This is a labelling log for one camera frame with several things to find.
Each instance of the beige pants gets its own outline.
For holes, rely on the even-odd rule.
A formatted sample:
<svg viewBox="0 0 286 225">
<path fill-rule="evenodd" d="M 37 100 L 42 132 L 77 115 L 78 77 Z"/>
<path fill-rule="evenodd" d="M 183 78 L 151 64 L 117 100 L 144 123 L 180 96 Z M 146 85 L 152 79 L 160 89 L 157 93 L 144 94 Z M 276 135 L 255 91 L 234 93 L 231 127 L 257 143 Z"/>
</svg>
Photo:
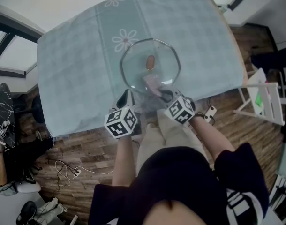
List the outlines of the beige pants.
<svg viewBox="0 0 286 225">
<path fill-rule="evenodd" d="M 141 142 L 137 159 L 137 174 L 143 163 L 161 148 L 191 147 L 207 159 L 201 142 L 187 125 L 171 120 L 164 114 L 164 110 L 157 111 L 157 114 L 159 128 L 149 128 Z"/>
</svg>

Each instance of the white flower print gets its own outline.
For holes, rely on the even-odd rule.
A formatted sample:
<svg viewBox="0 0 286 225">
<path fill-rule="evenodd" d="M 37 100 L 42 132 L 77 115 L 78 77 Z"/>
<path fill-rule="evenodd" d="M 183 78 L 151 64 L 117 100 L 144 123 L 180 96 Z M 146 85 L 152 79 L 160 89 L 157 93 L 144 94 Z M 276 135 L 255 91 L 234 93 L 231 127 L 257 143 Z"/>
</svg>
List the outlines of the white flower print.
<svg viewBox="0 0 286 225">
<path fill-rule="evenodd" d="M 134 42 L 139 41 L 137 38 L 134 38 L 137 35 L 136 30 L 131 30 L 128 34 L 125 29 L 120 29 L 120 37 L 113 37 L 112 42 L 118 43 L 115 46 L 115 52 L 120 52 L 123 48 L 126 51 L 127 48 Z"/>
<path fill-rule="evenodd" d="M 119 2 L 122 2 L 122 1 L 125 1 L 125 0 L 108 0 L 105 3 L 105 7 L 108 7 L 110 5 L 113 5 L 114 7 L 117 7 L 119 5 Z"/>
</svg>

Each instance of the light blue tablecloth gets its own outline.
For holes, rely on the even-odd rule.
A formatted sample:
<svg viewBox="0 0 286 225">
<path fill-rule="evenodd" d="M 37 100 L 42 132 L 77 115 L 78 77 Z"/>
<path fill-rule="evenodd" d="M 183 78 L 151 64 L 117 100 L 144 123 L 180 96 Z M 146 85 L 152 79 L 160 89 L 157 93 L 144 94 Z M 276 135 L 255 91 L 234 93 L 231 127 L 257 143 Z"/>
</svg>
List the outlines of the light blue tablecloth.
<svg viewBox="0 0 286 225">
<path fill-rule="evenodd" d="M 242 86 L 242 58 L 210 0 L 108 0 L 38 40 L 38 84 L 50 133 L 103 126 L 126 88 L 123 53 L 151 37 L 176 50 L 181 73 L 175 86 L 186 96 L 200 99 Z"/>
</svg>

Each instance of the parquet floor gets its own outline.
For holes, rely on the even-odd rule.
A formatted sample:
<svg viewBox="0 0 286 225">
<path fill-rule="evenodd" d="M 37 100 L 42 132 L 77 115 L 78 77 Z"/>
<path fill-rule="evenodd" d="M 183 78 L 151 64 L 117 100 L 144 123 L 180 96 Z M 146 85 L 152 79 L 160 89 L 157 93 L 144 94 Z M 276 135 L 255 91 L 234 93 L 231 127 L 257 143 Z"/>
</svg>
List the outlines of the parquet floor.
<svg viewBox="0 0 286 225">
<path fill-rule="evenodd" d="M 244 26 L 232 28 L 235 38 L 240 47 L 240 51 L 250 70 L 249 56 L 252 53 L 272 52 L 272 45 L 262 28 Z M 38 89 L 26 95 L 29 105 L 32 99 L 38 94 Z M 197 111 L 205 112 L 208 109 L 208 100 L 200 100 L 196 103 Z M 235 147 L 244 142 L 249 142 L 256 154 L 256 157 L 263 169 L 265 181 L 268 189 L 272 188 L 276 178 L 275 171 L 281 153 L 283 135 L 280 133 L 280 126 L 246 116 L 233 113 L 233 109 L 241 104 L 240 95 L 237 90 L 212 97 L 211 104 L 217 108 L 214 126 L 222 132 Z M 48 137 L 45 125 L 37 124 L 31 115 L 24 115 L 20 118 L 20 125 L 25 137 L 23 142 L 35 139 L 35 131 L 39 130 L 43 137 Z M 137 154 L 137 146 L 134 144 L 134 154 Z M 76 224 L 87 224 L 94 186 L 96 184 L 111 184 L 112 175 L 93 174 L 82 171 L 82 173 L 71 182 L 69 187 L 61 187 L 60 191 L 55 186 L 57 183 L 54 161 L 45 163 L 46 158 L 59 159 L 68 163 L 72 167 L 83 166 L 89 170 L 99 173 L 109 173 L 113 170 L 116 153 L 116 141 L 106 132 L 104 128 L 92 131 L 72 134 L 70 137 L 60 138 L 55 146 L 37 160 L 37 166 L 43 170 L 35 177 L 41 185 L 53 185 L 43 187 L 40 194 L 47 201 L 54 195 L 67 207 L 68 212 L 60 215 L 66 221 L 71 220 L 74 215 L 79 219 Z M 60 184 L 68 185 L 68 181 L 60 176 Z"/>
</svg>

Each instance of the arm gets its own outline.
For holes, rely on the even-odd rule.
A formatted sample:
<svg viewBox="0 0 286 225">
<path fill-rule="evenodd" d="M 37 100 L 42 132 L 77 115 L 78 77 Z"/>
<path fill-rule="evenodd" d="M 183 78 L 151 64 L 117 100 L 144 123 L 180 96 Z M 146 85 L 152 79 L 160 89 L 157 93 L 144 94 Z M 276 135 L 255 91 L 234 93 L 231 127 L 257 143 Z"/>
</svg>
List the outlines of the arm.
<svg viewBox="0 0 286 225">
<path fill-rule="evenodd" d="M 119 139 L 113 173 L 113 186 L 128 187 L 135 179 L 135 163 L 131 136 Z"/>
<path fill-rule="evenodd" d="M 4 151 L 4 146 L 0 145 L 0 186 L 6 185 L 8 183 L 6 166 L 4 164 L 3 151 Z"/>
<path fill-rule="evenodd" d="M 212 155 L 214 161 L 224 150 L 235 151 L 228 139 L 203 118 L 193 117 L 189 122 Z"/>
</svg>

